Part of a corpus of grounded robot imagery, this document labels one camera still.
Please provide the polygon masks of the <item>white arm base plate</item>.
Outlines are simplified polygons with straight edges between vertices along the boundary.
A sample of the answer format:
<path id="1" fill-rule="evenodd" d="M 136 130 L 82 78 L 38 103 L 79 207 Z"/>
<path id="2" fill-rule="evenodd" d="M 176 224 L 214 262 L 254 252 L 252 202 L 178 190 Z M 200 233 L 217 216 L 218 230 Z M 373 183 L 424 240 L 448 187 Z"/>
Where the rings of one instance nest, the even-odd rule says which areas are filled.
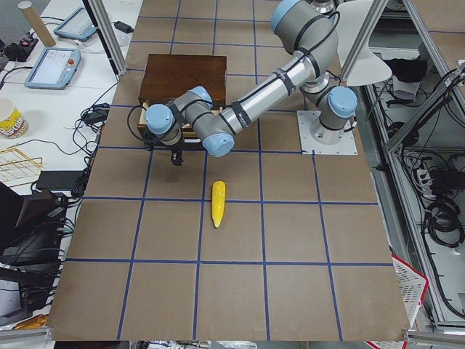
<path id="1" fill-rule="evenodd" d="M 301 150 L 306 155 L 356 156 L 357 146 L 347 119 L 344 127 L 331 131 L 320 124 L 320 111 L 297 111 Z"/>

